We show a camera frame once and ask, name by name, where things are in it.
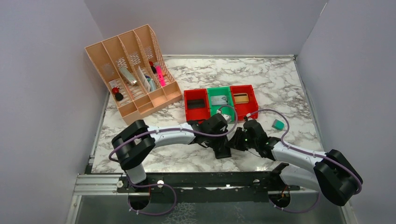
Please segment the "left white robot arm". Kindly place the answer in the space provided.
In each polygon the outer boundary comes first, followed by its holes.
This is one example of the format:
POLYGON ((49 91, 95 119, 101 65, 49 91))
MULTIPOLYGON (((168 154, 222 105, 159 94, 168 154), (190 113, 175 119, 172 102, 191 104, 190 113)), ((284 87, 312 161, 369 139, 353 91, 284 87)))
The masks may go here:
POLYGON ((147 185, 147 176, 142 162, 157 147, 175 144, 198 144, 212 148, 217 159, 231 156, 226 129, 231 117, 219 113, 202 122, 195 120, 178 126, 148 126, 139 119, 116 135, 111 143, 114 150, 109 154, 111 161, 118 162, 129 177, 129 186, 142 191, 147 185))

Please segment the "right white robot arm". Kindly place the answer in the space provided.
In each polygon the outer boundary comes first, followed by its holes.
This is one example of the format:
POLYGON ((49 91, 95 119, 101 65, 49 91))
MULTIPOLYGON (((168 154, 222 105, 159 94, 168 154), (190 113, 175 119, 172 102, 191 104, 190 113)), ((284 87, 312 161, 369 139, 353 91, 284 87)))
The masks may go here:
POLYGON ((254 149, 262 158, 286 163, 283 170, 269 178, 276 190, 286 185, 305 187, 320 191, 337 206, 344 206, 363 185, 362 177, 340 151, 316 152, 270 137, 254 119, 237 128, 228 147, 240 151, 254 149))

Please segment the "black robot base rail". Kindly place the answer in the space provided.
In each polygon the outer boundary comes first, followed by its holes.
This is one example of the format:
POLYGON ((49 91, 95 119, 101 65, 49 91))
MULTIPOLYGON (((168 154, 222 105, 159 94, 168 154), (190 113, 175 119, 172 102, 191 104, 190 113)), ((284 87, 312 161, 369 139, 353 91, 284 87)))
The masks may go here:
POLYGON ((266 203, 268 194, 300 190, 299 186, 286 186, 273 171, 147 173, 138 187, 123 175, 116 186, 118 193, 126 193, 134 201, 148 199, 152 203, 171 203, 175 196, 179 203, 266 203))

